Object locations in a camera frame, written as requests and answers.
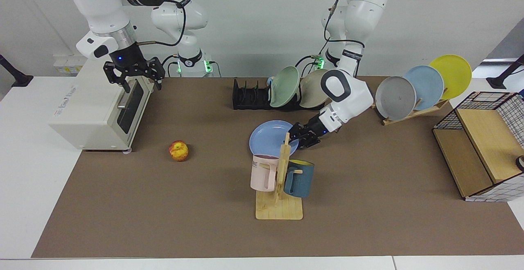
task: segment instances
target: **pink mug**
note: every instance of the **pink mug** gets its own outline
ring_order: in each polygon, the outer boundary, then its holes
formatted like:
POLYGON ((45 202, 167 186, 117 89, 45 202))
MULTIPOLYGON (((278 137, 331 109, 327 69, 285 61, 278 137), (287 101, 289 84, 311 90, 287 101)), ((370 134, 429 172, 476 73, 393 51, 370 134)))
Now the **pink mug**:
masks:
POLYGON ((274 191, 278 158, 270 155, 254 155, 251 167, 251 188, 258 191, 274 191))

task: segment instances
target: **beige plate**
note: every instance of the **beige plate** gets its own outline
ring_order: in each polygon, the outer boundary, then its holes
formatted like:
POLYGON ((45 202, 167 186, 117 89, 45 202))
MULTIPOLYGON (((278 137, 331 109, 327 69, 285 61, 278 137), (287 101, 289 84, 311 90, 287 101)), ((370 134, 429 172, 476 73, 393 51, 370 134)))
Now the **beige plate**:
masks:
POLYGON ((313 71, 300 82, 300 89, 302 89, 301 107, 314 108, 328 99, 328 96, 320 87, 320 80, 325 73, 326 70, 313 71))

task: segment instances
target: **wooden board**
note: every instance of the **wooden board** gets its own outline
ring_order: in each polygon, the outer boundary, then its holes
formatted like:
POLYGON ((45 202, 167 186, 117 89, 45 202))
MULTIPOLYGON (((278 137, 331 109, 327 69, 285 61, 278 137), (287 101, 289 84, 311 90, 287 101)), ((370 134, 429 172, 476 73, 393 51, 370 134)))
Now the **wooden board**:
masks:
POLYGON ((284 192, 290 154, 291 146, 289 145, 289 133, 287 133, 284 144, 280 147, 275 191, 257 191, 255 216, 258 220, 301 220, 304 217, 302 199, 284 192))
POLYGON ((494 183, 522 173, 515 159, 524 154, 524 150, 497 111, 456 111, 494 183))
POLYGON ((256 218, 258 220, 301 220, 304 217, 302 199, 280 192, 257 191, 256 218))
POLYGON ((434 106, 431 106, 428 109, 425 109, 425 110, 422 110, 422 111, 412 111, 404 119, 399 119, 398 121, 391 121, 390 119, 384 119, 382 121, 382 125, 387 126, 387 125, 395 124, 395 123, 398 123, 398 122, 406 121, 407 119, 413 119, 414 117, 418 117, 418 116, 421 116, 421 115, 427 115, 429 113, 439 111, 441 108, 443 108, 448 103, 449 103, 449 100, 440 100, 438 102, 438 104, 435 104, 434 106))
POLYGON ((464 130, 434 129, 433 133, 462 197, 471 196, 493 185, 464 130))

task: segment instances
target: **electrical outlet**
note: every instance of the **electrical outlet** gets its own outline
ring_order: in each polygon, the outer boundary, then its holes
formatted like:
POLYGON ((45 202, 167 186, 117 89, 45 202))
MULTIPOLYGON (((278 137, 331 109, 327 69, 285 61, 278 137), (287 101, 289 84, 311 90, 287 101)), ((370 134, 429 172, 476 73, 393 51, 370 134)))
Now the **electrical outlet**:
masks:
POLYGON ((60 74, 77 75, 87 59, 84 56, 55 56, 54 68, 60 74))

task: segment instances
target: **white table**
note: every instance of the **white table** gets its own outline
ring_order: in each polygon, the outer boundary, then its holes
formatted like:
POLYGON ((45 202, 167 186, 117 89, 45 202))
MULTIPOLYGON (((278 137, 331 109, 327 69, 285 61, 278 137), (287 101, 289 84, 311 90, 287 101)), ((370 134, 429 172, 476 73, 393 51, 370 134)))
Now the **white table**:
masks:
MULTIPOLYGON (((30 259, 80 151, 47 126, 73 78, 35 77, 0 101, 0 269, 524 269, 522 256, 30 259)), ((474 79, 474 90, 490 90, 474 79)), ((462 99, 452 101, 457 104, 462 99)), ((524 227, 524 199, 510 203, 524 227)))

